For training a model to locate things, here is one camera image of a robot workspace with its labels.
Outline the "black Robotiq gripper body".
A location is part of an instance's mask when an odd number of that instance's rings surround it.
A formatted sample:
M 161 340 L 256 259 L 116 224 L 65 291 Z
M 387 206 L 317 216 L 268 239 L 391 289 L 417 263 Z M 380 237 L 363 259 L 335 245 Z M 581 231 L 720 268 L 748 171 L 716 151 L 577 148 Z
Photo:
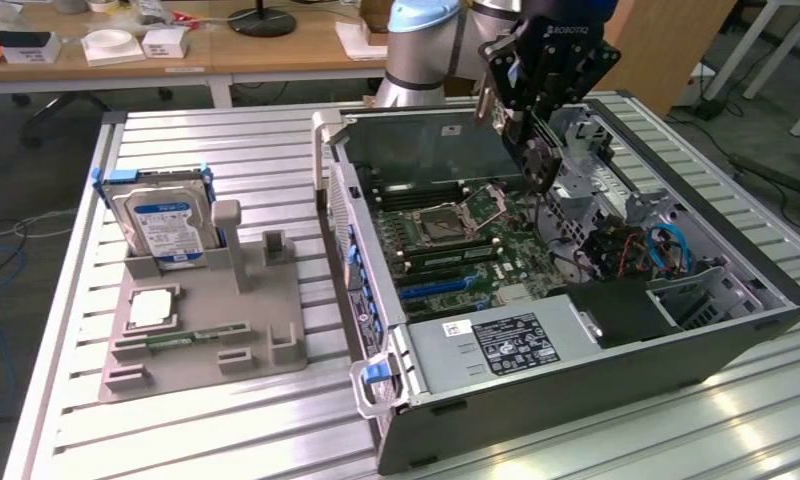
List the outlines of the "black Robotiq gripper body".
M 612 18 L 617 0 L 521 0 L 515 26 L 520 50 L 536 50 L 557 36 L 600 39 Z

